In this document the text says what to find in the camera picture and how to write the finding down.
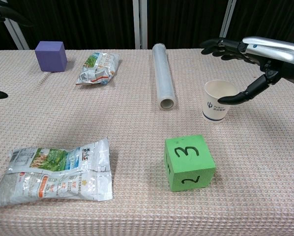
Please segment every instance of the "textured tablecloth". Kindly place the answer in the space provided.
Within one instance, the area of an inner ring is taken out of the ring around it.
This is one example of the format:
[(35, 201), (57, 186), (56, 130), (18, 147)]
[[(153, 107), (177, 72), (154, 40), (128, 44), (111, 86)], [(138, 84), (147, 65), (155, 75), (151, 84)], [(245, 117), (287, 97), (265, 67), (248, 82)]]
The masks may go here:
[[(294, 235), (294, 84), (282, 79), (220, 124), (203, 120), (207, 81), (245, 89), (256, 65), (167, 50), (177, 106), (161, 111), (151, 50), (120, 54), (106, 86), (76, 86), (93, 52), (67, 50), (65, 72), (41, 72), (34, 51), (0, 51), (0, 180), (13, 148), (74, 148), (108, 137), (114, 199), (42, 200), (0, 208), (0, 235)], [(171, 192), (165, 138), (203, 134), (210, 186)]]

